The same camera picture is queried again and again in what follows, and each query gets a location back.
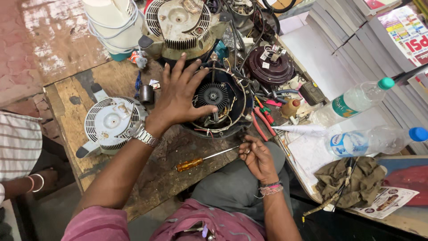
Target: cloth rag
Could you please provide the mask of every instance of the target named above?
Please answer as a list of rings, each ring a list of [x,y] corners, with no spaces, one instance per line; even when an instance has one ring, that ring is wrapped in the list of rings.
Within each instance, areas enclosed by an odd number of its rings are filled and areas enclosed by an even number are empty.
[[[316,187],[324,201],[330,199],[345,181],[347,159],[342,158],[329,163],[315,172],[315,177],[319,180]],[[345,187],[337,206],[340,208],[369,207],[375,200],[384,178],[385,171],[373,158],[360,157],[351,175],[350,183]]]

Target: silver metal watch strap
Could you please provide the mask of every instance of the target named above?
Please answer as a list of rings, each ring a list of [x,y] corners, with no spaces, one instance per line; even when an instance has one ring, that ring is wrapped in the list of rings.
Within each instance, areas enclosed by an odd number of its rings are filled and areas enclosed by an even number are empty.
[[[144,128],[137,134],[136,138],[154,148],[160,146],[163,142],[163,139],[153,137]]]

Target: person's right hand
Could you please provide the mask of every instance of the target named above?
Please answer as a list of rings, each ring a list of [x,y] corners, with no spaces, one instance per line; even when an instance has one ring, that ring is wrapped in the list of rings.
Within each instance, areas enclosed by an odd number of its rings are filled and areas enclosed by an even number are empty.
[[[187,121],[194,121],[198,117],[206,116],[218,109],[215,105],[205,105],[195,108],[192,104],[193,95],[209,69],[199,69],[202,61],[195,60],[183,70],[186,63],[186,53],[183,53],[171,72],[171,66],[165,64],[163,83],[160,98],[155,108],[146,118],[146,130],[154,137],[159,138],[172,125]]]
[[[250,172],[261,184],[272,184],[279,181],[272,155],[260,139],[246,135],[247,142],[239,146],[239,157],[245,161]]]

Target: hand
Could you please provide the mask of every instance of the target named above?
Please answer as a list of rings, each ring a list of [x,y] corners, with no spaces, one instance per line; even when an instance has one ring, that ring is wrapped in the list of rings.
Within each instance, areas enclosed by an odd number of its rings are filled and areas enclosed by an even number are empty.
[[[239,157],[262,184],[279,181],[269,149],[256,137],[246,135],[247,142],[239,146]]]
[[[161,137],[172,125],[206,116],[217,112],[214,105],[205,105],[195,108],[192,104],[193,95],[202,79],[208,74],[208,68],[199,69],[201,60],[197,59],[184,71],[186,53],[183,53],[170,73],[169,64],[165,64],[163,71],[162,92],[156,106],[146,118],[146,130],[154,137]]]
[[[44,190],[51,190],[55,187],[56,181],[58,180],[58,172],[54,171],[52,168],[48,170],[44,170],[41,172],[36,172],[36,174],[39,174],[43,177],[43,180],[45,181],[45,184],[43,185],[43,188],[40,191]],[[42,179],[37,175],[31,176],[34,180],[34,188],[33,190],[38,190],[42,184]]]

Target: screwdriver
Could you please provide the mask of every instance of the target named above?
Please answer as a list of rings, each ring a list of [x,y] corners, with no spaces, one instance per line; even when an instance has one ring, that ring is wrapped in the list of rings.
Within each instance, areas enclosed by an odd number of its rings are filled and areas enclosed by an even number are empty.
[[[263,108],[264,108],[264,106],[263,106],[263,104],[260,102],[260,100],[257,98],[257,96],[254,96],[254,98],[256,99],[257,103],[259,104],[260,109],[263,109]],[[265,111],[263,112],[263,114],[265,115],[266,120],[269,122],[269,124],[270,124],[271,126],[275,126],[275,125],[276,125],[275,120],[272,118],[272,116],[269,114],[269,112],[268,112],[268,111],[266,111],[266,110],[265,110]]]
[[[205,158],[198,157],[198,158],[193,159],[193,160],[191,160],[191,161],[186,161],[186,162],[180,163],[180,164],[178,164],[175,168],[176,168],[176,169],[177,169],[177,171],[179,171],[179,172],[186,171],[186,170],[189,170],[190,168],[192,168],[192,167],[194,167],[194,166],[197,166],[197,165],[201,164],[204,160],[206,160],[206,159],[208,159],[208,158],[211,158],[211,157],[214,157],[214,156],[216,156],[216,155],[219,155],[219,154],[222,154],[222,153],[225,153],[225,152],[231,151],[231,150],[236,149],[236,148],[238,148],[238,147],[239,147],[239,146],[232,147],[232,148],[230,148],[230,149],[227,149],[227,150],[221,151],[221,152],[216,153],[216,154],[214,154],[214,155],[211,155],[211,156],[209,156],[209,157],[205,157]]]

